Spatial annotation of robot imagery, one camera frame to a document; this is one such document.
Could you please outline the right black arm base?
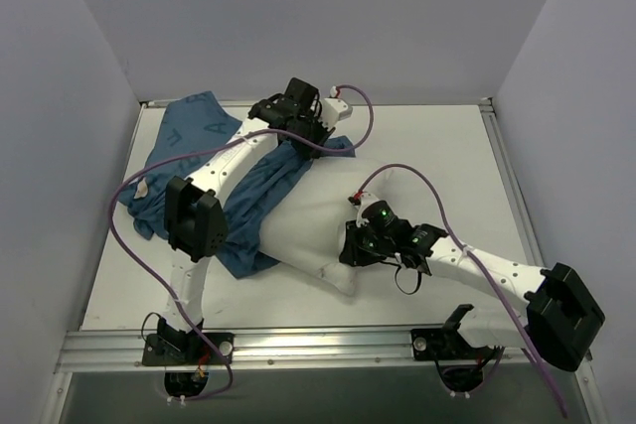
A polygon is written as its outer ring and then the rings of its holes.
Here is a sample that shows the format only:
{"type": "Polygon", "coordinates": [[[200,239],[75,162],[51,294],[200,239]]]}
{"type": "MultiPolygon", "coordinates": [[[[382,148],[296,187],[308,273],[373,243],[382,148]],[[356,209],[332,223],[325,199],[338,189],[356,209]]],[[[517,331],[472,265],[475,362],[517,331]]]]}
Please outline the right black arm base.
{"type": "Polygon", "coordinates": [[[461,304],[441,326],[409,332],[413,359],[431,361],[451,396],[468,398],[485,383],[486,366],[493,364],[490,371],[494,371],[505,350],[495,346],[475,348],[460,336],[461,322],[473,310],[473,305],[461,304]]]}

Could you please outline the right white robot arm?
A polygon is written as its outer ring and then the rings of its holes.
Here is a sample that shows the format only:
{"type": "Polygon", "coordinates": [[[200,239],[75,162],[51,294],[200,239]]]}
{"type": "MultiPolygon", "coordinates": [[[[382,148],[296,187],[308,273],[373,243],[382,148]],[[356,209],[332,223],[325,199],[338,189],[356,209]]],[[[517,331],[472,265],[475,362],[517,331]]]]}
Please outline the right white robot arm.
{"type": "Polygon", "coordinates": [[[534,346],[539,357],[564,370],[579,368],[605,315],[579,274],[558,263],[542,268],[459,245],[448,230],[398,217],[389,204],[362,192],[349,198],[356,210],[344,225],[339,259],[353,267],[378,263],[420,276],[459,282],[499,299],[514,313],[510,325],[460,305],[441,333],[452,356],[478,348],[534,346]]]}

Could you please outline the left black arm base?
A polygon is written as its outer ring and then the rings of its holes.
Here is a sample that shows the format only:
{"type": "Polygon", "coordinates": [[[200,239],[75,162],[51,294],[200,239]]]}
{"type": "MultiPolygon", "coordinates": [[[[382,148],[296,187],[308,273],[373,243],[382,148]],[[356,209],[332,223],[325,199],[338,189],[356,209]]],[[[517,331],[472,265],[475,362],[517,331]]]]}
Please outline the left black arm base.
{"type": "Polygon", "coordinates": [[[195,332],[175,331],[157,313],[149,313],[141,325],[144,343],[141,363],[147,367],[194,366],[194,371],[166,371],[163,389],[170,398],[200,398],[208,384],[211,365],[231,364],[235,335],[229,332],[203,332],[219,350],[212,348],[195,332]]]}

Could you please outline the blue letter-print pillowcase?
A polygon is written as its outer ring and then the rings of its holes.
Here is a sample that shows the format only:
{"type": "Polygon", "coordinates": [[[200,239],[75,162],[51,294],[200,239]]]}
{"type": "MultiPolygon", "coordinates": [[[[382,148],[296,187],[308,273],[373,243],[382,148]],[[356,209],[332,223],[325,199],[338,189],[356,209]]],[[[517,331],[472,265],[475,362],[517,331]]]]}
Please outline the blue letter-print pillowcase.
{"type": "MultiPolygon", "coordinates": [[[[154,148],[146,164],[210,150],[226,144],[241,121],[226,113],[210,91],[170,103],[163,115],[154,148]]],[[[165,189],[175,176],[187,178],[209,156],[182,159],[146,173],[118,196],[133,218],[136,232],[146,240],[166,240],[164,226],[165,189]]],[[[223,206],[229,235],[217,258],[236,278],[246,278],[278,262],[258,251],[262,221],[291,192],[312,163],[303,160],[290,143],[284,142],[243,177],[223,206]]]]}

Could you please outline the white pillow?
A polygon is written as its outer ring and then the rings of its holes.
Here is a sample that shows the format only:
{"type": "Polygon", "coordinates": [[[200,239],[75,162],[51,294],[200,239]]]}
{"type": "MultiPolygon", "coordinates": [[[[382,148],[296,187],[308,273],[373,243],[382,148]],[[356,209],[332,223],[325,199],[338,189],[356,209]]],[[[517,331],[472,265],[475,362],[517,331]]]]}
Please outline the white pillow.
{"type": "Polygon", "coordinates": [[[352,296],[357,272],[339,261],[345,223],[357,216],[348,197],[382,165],[353,157],[314,161],[262,221],[259,251],[352,296]]]}

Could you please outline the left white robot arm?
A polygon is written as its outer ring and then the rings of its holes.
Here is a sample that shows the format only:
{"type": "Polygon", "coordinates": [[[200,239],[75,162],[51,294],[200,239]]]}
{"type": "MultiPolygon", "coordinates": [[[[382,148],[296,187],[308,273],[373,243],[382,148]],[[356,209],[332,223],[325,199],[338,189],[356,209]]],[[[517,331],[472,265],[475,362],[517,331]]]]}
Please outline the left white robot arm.
{"type": "Polygon", "coordinates": [[[227,145],[205,155],[186,177],[165,189],[164,227],[174,250],[167,312],[157,335],[177,363],[201,349],[203,294],[208,266],[226,254],[242,271],[257,262],[265,216],[293,190],[312,163],[331,151],[339,121],[351,113],[339,92],[321,97],[297,77],[286,89],[255,103],[227,145]]]}

